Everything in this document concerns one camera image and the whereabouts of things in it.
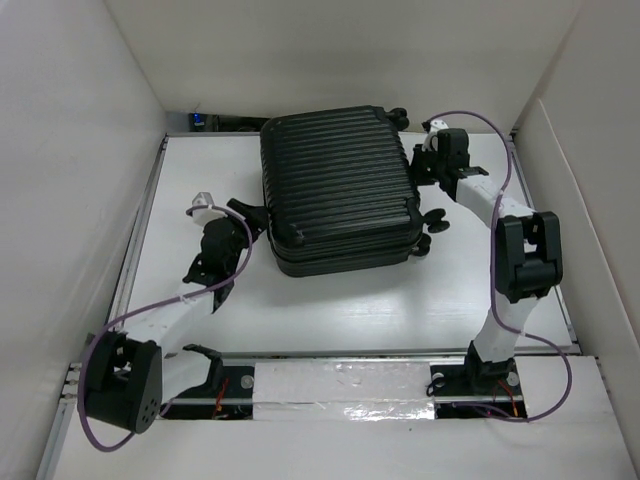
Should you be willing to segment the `black hard-shell suitcase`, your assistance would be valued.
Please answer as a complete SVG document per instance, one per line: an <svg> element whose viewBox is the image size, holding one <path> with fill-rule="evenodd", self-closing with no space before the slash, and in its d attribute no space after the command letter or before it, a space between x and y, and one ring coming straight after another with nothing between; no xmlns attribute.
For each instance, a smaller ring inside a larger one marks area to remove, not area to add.
<svg viewBox="0 0 640 480"><path fill-rule="evenodd" d="M399 136L403 108L354 106L268 120L260 131L268 237L279 269L307 277L394 265L450 226L421 198Z"/></svg>

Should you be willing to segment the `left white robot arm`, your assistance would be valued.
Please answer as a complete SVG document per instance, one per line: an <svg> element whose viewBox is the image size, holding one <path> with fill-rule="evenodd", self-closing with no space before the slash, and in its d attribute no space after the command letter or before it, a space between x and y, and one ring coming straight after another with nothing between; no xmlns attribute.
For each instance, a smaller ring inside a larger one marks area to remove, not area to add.
<svg viewBox="0 0 640 480"><path fill-rule="evenodd" d="M179 396L221 396L227 387L220 353L185 338L229 297L268 212L236 199L219 207L199 195L187 214L203 233L176 293L112 320L87 348L78 387L85 430L97 420L142 434Z"/></svg>

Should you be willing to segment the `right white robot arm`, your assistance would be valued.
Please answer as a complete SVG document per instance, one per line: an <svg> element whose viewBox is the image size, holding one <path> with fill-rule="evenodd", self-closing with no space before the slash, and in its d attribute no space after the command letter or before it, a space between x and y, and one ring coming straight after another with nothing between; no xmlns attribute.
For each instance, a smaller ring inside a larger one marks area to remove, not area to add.
<svg viewBox="0 0 640 480"><path fill-rule="evenodd" d="M442 120L426 128L413 150L412 174L422 185L439 186L490 233L490 307L460 374L467 389L484 393L507 379L526 321L563 277L560 222L507 196L487 170L471 165L465 130Z"/></svg>

